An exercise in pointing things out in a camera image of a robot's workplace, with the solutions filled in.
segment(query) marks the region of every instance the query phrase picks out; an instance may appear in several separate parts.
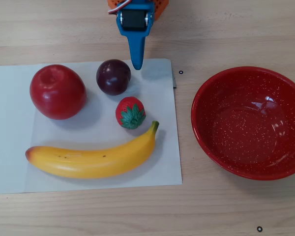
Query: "bowl rim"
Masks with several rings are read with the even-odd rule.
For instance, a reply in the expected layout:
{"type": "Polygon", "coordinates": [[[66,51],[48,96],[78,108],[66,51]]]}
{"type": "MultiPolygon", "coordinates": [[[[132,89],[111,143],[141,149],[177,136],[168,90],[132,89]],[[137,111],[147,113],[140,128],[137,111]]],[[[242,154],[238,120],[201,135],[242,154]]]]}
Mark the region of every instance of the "bowl rim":
{"type": "Polygon", "coordinates": [[[192,124],[192,129],[194,132],[194,135],[199,143],[199,145],[201,146],[201,148],[203,149],[203,151],[216,163],[218,164],[220,167],[224,168],[225,170],[237,175],[237,176],[241,176],[244,178],[249,178],[249,179],[254,179],[254,180],[276,180],[276,179],[281,179],[281,178],[285,178],[288,176],[291,176],[293,174],[295,174],[295,167],[291,168],[288,172],[285,173],[280,173],[280,174],[274,174],[274,175],[265,175],[265,176],[261,176],[261,175],[255,175],[255,174],[249,174],[246,173],[244,171],[234,171],[231,168],[229,168],[229,165],[223,163],[217,156],[215,156],[210,149],[205,145],[202,137],[200,136],[199,130],[197,128],[197,113],[196,113],[196,108],[198,106],[199,100],[200,100],[200,96],[203,94],[203,92],[206,90],[206,88],[208,86],[210,86],[213,82],[215,82],[217,79],[232,73],[232,72],[239,72],[239,71],[262,71],[262,72],[266,72],[269,73],[275,77],[277,77],[278,79],[283,80],[284,82],[288,83],[293,89],[295,89],[295,83],[290,80],[289,78],[285,77],[284,75],[269,70],[269,69],[265,69],[262,67],[255,67],[255,66],[240,66],[240,67],[233,67],[230,69],[226,69],[223,70],[215,75],[213,75],[211,78],[209,78],[207,81],[205,81],[201,87],[199,88],[199,90],[197,91],[195,98],[193,100],[192,103],[192,108],[191,108],[191,124],[192,124]]]}

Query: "banana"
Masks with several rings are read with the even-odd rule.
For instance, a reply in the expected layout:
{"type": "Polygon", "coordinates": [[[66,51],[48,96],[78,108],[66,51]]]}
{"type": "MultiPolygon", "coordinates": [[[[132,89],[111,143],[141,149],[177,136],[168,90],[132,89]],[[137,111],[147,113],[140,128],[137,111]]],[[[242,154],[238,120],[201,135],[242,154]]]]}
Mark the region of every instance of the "banana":
{"type": "Polygon", "coordinates": [[[104,150],[69,150],[56,147],[31,147],[27,160],[47,173],[68,178],[106,178],[131,171],[143,164],[155,147],[159,122],[138,138],[104,150]]]}

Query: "red bowl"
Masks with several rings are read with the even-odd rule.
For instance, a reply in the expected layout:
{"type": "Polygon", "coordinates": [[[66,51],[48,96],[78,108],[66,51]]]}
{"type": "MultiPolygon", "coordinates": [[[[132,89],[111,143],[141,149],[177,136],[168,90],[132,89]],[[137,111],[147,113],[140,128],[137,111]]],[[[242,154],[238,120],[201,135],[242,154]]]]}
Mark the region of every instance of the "red bowl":
{"type": "Polygon", "coordinates": [[[242,177],[274,180],[295,173],[295,83],[258,67],[222,71],[192,105],[195,136],[206,154],[242,177]]]}

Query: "orange robot part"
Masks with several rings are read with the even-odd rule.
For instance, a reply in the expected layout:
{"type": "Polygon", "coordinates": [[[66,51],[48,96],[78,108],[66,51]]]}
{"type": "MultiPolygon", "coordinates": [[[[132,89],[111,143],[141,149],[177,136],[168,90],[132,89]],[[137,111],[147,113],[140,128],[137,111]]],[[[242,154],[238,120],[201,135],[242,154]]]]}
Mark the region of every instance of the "orange robot part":
{"type": "MultiPolygon", "coordinates": [[[[117,4],[123,2],[122,0],[107,0],[108,5],[111,9],[116,8],[117,4]]],[[[169,0],[154,0],[155,2],[155,20],[157,20],[162,12],[167,7],[169,0]]]]}

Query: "strawberry leaves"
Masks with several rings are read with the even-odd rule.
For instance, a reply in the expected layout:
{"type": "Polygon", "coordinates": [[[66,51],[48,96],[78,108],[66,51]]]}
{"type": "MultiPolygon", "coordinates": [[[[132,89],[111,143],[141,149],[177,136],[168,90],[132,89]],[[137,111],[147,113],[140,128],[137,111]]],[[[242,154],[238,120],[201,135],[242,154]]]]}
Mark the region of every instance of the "strawberry leaves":
{"type": "Polygon", "coordinates": [[[145,111],[142,109],[139,111],[137,104],[133,105],[133,108],[127,107],[127,112],[121,112],[122,127],[127,129],[136,129],[138,128],[146,118],[145,111]]]}

